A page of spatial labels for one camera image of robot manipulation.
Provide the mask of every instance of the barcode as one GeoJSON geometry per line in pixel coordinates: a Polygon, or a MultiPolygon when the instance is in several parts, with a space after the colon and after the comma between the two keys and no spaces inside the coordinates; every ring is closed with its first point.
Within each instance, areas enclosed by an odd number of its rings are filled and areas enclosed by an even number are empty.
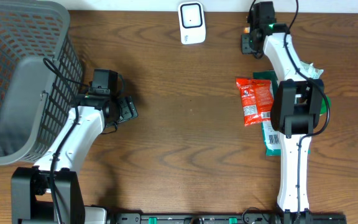
{"type": "Polygon", "coordinates": [[[248,115],[252,115],[252,114],[257,114],[258,110],[256,108],[256,105],[251,105],[251,106],[245,106],[244,108],[244,116],[248,116],[248,115]]]}
{"type": "Polygon", "coordinates": [[[262,119],[263,118],[270,118],[270,112],[262,112],[262,119]]]}
{"type": "Polygon", "coordinates": [[[278,140],[278,135],[276,134],[269,134],[268,140],[270,144],[280,144],[280,141],[278,140]]]}

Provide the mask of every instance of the snack packet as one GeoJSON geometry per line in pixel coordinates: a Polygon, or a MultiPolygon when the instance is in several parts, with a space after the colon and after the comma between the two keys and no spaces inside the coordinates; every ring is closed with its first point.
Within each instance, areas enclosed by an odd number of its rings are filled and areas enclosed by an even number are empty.
{"type": "Polygon", "coordinates": [[[270,110],[273,106],[273,96],[270,93],[271,81],[237,78],[236,83],[241,94],[244,125],[270,121],[270,110]]]}

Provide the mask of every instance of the table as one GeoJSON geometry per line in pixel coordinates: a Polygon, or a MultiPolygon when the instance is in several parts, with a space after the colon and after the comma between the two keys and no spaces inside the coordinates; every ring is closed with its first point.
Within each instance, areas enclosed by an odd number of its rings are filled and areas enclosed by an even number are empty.
{"type": "MultiPolygon", "coordinates": [[[[274,208],[280,158],[265,156],[259,125],[244,127],[235,84],[272,69],[266,57],[241,54],[246,13],[207,12],[207,38],[198,45],[181,44],[175,12],[70,14],[85,82],[94,68],[123,74],[139,112],[94,142],[79,174],[85,204],[144,213],[274,208]]],[[[293,14],[277,17],[289,23],[293,14]]],[[[328,129],[312,140],[310,209],[358,223],[358,14],[300,14],[291,31],[300,58],[325,70],[333,103],[328,129]]],[[[0,166],[0,223],[11,221],[18,166],[31,164],[0,166]]]]}

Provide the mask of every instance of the laundry basket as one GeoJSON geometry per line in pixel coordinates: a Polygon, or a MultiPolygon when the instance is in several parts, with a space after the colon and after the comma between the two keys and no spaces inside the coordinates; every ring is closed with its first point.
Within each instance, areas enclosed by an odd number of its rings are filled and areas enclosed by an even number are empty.
{"type": "MultiPolygon", "coordinates": [[[[35,162],[67,120],[72,98],[42,59],[82,81],[69,24],[68,11],[55,2],[0,1],[0,165],[35,162]]],[[[69,84],[77,93],[79,86],[69,84]]]]}

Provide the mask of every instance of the white backdrop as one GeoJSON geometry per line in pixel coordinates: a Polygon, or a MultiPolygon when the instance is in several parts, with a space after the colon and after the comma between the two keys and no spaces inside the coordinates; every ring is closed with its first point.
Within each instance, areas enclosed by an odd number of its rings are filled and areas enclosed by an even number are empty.
{"type": "MultiPolygon", "coordinates": [[[[73,10],[176,11],[178,0],[49,0],[73,10]]],[[[199,0],[205,11],[244,12],[252,0],[199,0]]],[[[294,12],[295,0],[273,0],[277,12],[294,12]]],[[[358,0],[299,0],[300,12],[358,13],[358,0]]]]}

